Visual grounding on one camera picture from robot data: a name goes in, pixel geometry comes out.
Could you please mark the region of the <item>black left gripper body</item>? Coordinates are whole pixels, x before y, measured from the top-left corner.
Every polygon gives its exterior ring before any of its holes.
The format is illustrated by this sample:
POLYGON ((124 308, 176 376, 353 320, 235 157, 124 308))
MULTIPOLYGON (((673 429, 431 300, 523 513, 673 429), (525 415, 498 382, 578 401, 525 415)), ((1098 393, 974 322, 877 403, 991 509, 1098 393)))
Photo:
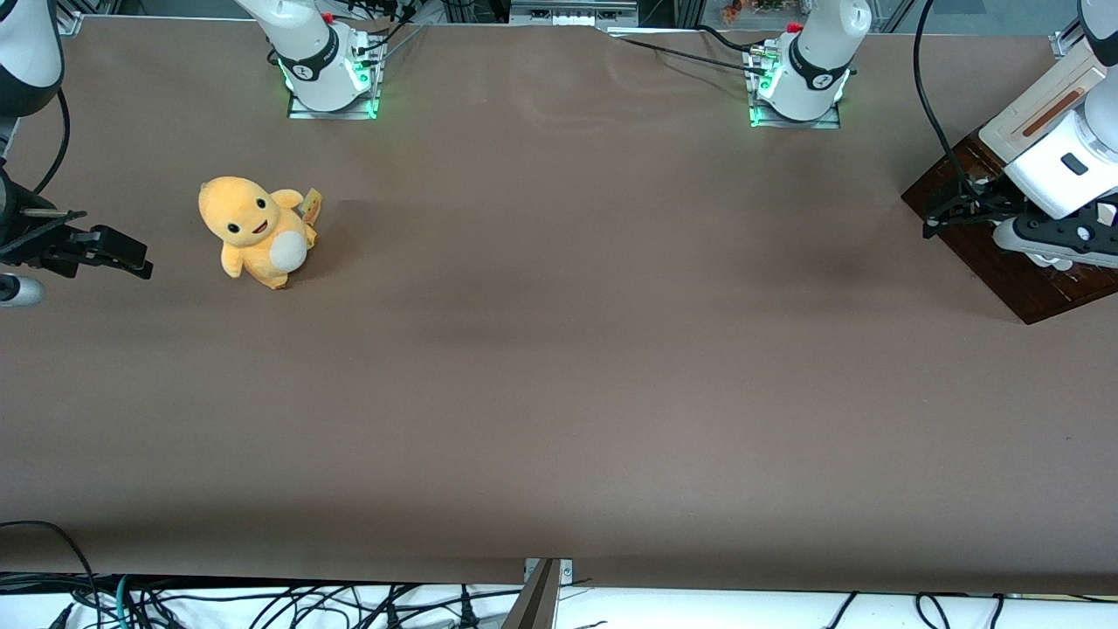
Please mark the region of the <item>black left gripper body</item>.
POLYGON ((1117 267, 1115 202, 1092 202, 1065 218, 1051 218, 1026 202, 1022 215, 1003 220, 993 232, 1004 250, 1023 252, 1038 266, 1069 270, 1073 264, 1117 267))

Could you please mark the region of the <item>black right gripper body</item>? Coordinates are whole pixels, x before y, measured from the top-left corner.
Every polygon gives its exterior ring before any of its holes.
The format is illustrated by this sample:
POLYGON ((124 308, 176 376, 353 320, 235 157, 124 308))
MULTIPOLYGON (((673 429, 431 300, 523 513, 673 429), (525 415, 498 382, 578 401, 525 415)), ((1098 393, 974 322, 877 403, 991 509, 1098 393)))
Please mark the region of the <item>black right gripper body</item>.
POLYGON ((83 245, 72 241, 80 230, 69 226, 86 211, 65 211, 12 182, 7 171, 1 211, 1 263, 4 266, 45 268, 65 278, 76 278, 80 266, 89 266, 83 245))

